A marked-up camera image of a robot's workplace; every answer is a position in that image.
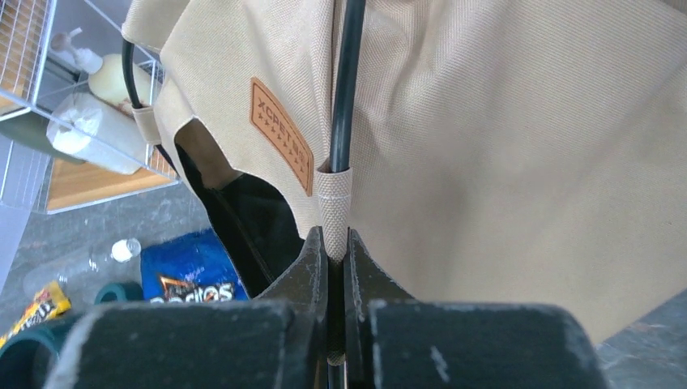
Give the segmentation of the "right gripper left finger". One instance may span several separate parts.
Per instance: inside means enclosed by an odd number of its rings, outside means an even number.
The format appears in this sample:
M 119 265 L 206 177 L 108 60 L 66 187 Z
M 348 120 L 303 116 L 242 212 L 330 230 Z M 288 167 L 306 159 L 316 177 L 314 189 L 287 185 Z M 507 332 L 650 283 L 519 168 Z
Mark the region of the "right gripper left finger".
M 297 260 L 248 301 L 105 303 L 70 329 L 48 388 L 324 388 L 326 252 Z

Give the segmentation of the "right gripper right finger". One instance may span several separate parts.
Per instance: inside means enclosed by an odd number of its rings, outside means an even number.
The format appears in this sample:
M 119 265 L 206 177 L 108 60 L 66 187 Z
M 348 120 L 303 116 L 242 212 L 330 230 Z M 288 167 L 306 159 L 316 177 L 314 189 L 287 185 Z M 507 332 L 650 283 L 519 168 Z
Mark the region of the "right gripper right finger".
M 546 304 L 422 302 L 348 233 L 350 388 L 605 388 L 582 326 Z

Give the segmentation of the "tan pet tent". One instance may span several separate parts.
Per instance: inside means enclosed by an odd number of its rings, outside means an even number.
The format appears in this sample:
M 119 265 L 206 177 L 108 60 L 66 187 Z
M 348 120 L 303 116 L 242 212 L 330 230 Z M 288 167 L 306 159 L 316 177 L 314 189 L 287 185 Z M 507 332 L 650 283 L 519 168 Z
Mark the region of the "tan pet tent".
M 330 155 L 348 1 L 134 1 L 136 113 L 202 200 L 275 189 L 424 300 L 553 303 L 595 342 L 686 287 L 683 1 L 363 1 L 349 166 Z

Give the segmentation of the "black tent pole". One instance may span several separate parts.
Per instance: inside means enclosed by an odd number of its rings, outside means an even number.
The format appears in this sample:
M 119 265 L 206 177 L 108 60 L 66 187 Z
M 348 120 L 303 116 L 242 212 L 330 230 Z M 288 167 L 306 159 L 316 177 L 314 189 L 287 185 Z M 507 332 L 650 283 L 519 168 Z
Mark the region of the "black tent pole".
M 350 167 L 352 119 L 365 5 L 365 0 L 346 1 L 332 109 L 330 173 L 342 173 Z
M 143 103 L 139 99 L 139 94 L 135 84 L 134 78 L 134 62 L 133 62 L 133 52 L 134 44 L 122 40 L 122 74 L 124 79 L 124 84 L 126 86 L 126 91 L 130 98 L 133 109 L 142 109 L 144 107 Z

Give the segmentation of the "blue Doritos chip bag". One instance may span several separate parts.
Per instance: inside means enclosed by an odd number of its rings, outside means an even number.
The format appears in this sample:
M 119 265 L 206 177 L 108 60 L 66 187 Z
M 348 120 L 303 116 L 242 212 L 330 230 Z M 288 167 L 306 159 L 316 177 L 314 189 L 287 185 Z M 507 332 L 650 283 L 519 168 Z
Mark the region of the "blue Doritos chip bag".
M 212 229 L 143 249 L 143 298 L 152 303 L 246 301 L 247 293 Z

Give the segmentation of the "clear plastic bottle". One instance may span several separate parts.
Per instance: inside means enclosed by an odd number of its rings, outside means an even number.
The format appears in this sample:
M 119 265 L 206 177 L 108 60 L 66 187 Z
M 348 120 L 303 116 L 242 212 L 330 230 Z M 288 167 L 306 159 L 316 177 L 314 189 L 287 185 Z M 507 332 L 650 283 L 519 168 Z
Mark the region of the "clear plastic bottle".
M 90 302 L 107 284 L 133 280 L 141 252 L 141 242 L 135 237 L 79 247 L 29 271 L 23 278 L 23 290 L 32 296 L 56 282 L 68 297 Z

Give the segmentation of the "yellow candy bag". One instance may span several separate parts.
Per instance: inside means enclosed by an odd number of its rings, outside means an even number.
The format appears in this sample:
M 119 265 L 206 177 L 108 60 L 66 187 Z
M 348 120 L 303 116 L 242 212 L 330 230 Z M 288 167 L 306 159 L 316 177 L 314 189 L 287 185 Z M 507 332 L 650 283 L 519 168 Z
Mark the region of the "yellow candy bag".
M 51 281 L 36 292 L 23 315 L 1 336 L 1 346 L 21 331 L 57 318 L 70 309 L 70 299 L 62 291 L 60 284 L 56 280 Z

